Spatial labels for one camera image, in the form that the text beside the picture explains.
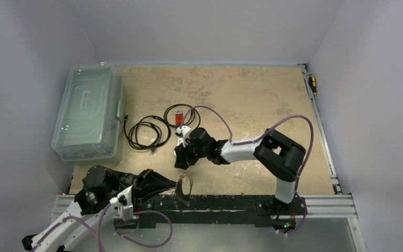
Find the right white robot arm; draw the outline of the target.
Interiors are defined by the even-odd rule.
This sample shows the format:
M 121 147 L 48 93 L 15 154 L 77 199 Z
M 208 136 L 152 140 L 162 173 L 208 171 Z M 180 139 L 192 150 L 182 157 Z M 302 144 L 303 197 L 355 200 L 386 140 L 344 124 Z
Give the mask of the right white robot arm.
M 277 179 L 273 206 L 281 214 L 294 207 L 298 177 L 310 154 L 302 145 L 275 129 L 242 142 L 216 140 L 204 128 L 180 126 L 174 149 L 175 167 L 186 170 L 206 158 L 216 165 L 259 161 Z

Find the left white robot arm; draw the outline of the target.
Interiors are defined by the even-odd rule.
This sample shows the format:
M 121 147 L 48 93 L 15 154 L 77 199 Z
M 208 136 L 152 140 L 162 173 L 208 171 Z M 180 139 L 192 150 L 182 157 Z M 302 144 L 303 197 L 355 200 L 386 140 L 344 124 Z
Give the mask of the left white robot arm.
M 134 215 L 146 214 L 141 204 L 177 184 L 152 169 L 135 175 L 100 165 L 89 168 L 82 182 L 82 189 L 60 217 L 39 234 L 22 239 L 25 250 L 71 251 L 86 233 L 91 233 L 98 250 L 104 251 L 104 221 L 113 216 L 130 221 Z

